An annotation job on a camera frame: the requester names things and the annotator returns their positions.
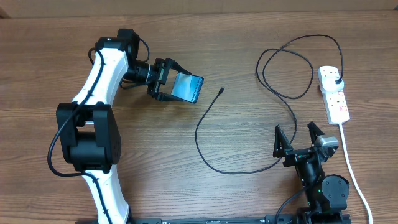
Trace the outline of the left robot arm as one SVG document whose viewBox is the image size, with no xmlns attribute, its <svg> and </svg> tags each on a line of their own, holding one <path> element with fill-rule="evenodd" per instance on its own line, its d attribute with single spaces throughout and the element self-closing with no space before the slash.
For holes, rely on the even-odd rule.
<svg viewBox="0 0 398 224">
<path fill-rule="evenodd" d="M 60 141 L 64 160 L 72 164 L 72 176 L 82 176 L 93 196 L 96 223 L 134 223 L 124 199 L 117 164 L 121 157 L 121 135 L 113 114 L 119 88 L 147 87 L 158 101 L 195 103 L 203 83 L 171 58 L 150 65 L 138 60 L 143 40 L 133 29 L 119 29 L 116 37 L 100 37 L 89 49 L 91 72 L 81 91 L 56 110 L 58 131 L 47 155 L 47 164 L 57 176 L 63 174 L 52 164 L 55 143 Z"/>
</svg>

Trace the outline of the blue Galaxy smartphone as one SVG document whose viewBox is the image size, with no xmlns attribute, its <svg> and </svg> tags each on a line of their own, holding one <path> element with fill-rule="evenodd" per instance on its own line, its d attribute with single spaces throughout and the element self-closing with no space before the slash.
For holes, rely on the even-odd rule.
<svg viewBox="0 0 398 224">
<path fill-rule="evenodd" d="M 195 104 L 198 101 L 203 82 L 203 77 L 179 72 L 175 78 L 171 95 Z"/>
</svg>

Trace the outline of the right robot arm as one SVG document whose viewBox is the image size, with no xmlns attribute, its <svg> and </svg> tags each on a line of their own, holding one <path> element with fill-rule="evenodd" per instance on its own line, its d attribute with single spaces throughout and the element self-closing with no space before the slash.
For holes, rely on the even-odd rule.
<svg viewBox="0 0 398 224">
<path fill-rule="evenodd" d="M 284 158 L 284 167 L 294 167 L 303 189 L 288 198 L 275 215 L 266 216 L 269 223 L 350 223 L 344 215 L 349 196 L 349 182 L 340 175 L 326 175 L 322 163 L 331 158 L 339 146 L 339 140 L 327 135 L 314 123 L 307 125 L 311 146 L 295 150 L 284 132 L 275 127 L 273 156 Z M 305 194 L 308 206 L 298 208 L 296 213 L 283 215 L 284 207 L 298 196 Z"/>
</svg>

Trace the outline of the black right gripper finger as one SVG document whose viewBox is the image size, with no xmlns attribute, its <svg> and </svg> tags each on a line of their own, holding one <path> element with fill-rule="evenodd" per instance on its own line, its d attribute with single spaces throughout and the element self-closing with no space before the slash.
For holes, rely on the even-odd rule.
<svg viewBox="0 0 398 224">
<path fill-rule="evenodd" d="M 289 140 L 279 126 L 275 127 L 273 157 L 286 157 L 293 150 Z"/>
<path fill-rule="evenodd" d="M 325 133 L 313 121 L 308 123 L 307 127 L 310 132 L 310 138 L 313 145 L 319 136 L 325 135 Z"/>
</svg>

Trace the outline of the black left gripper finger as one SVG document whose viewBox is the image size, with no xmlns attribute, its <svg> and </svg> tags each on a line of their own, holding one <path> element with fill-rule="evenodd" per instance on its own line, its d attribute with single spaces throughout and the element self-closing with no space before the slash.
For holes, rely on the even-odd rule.
<svg viewBox="0 0 398 224">
<path fill-rule="evenodd" d="M 188 70 L 184 69 L 181 65 L 179 65 L 175 60 L 171 59 L 171 58 L 167 58 L 166 59 L 166 67 L 169 70 L 175 70 L 177 72 L 180 73 L 184 73 L 187 75 L 191 75 L 192 73 L 189 72 Z"/>
<path fill-rule="evenodd" d="M 155 98 L 159 101 L 183 101 L 182 98 L 162 92 L 157 93 Z"/>
</svg>

